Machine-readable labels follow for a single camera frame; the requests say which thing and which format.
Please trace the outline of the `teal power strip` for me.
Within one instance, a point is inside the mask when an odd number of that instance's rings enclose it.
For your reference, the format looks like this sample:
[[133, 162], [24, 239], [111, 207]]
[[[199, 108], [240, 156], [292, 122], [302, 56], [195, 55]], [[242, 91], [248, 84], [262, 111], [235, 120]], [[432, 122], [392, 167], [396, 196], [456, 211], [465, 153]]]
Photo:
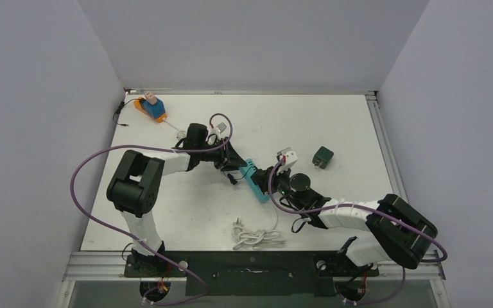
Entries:
[[258, 201], [261, 204], [265, 204], [270, 199], [270, 197], [262, 192], [260, 187], [252, 179], [254, 173], [258, 170], [258, 168], [251, 158], [246, 159], [245, 162], [247, 166], [239, 167], [239, 172], [241, 173], [242, 179], [246, 180]]

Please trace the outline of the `green cube plug adapter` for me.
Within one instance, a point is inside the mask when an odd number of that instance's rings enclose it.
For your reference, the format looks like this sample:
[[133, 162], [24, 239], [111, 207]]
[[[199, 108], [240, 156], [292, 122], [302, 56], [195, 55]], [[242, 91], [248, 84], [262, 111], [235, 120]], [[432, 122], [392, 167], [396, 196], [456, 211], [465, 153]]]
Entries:
[[325, 146], [319, 147], [313, 155], [312, 164], [318, 169], [326, 169], [334, 157], [334, 152]]

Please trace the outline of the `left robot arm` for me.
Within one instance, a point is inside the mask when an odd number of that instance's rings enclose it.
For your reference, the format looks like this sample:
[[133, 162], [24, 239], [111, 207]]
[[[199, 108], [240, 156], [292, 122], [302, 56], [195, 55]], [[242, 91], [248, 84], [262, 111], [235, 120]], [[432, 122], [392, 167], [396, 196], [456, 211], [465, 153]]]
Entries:
[[230, 145], [228, 138], [210, 132], [204, 124], [190, 124], [186, 136], [170, 152], [149, 157], [127, 150], [107, 188], [107, 199], [114, 204], [136, 239], [134, 261], [150, 276], [160, 275], [166, 266], [164, 242], [157, 233], [152, 209], [157, 201], [163, 176], [188, 172], [201, 162], [211, 162], [220, 171], [237, 171], [247, 166]]

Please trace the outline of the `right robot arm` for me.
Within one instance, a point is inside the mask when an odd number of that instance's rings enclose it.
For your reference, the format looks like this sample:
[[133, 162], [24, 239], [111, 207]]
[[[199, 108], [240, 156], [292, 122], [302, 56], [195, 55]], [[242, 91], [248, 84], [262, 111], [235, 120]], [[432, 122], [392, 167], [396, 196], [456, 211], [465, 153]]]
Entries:
[[279, 166], [258, 169], [250, 179], [260, 193], [270, 198], [280, 194], [275, 201], [278, 209], [299, 215], [313, 227], [363, 232], [337, 257], [338, 269], [346, 275], [381, 261], [414, 270], [425, 262], [424, 256], [438, 235], [432, 222], [396, 194], [368, 202], [337, 200], [312, 189], [307, 175], [293, 175]]

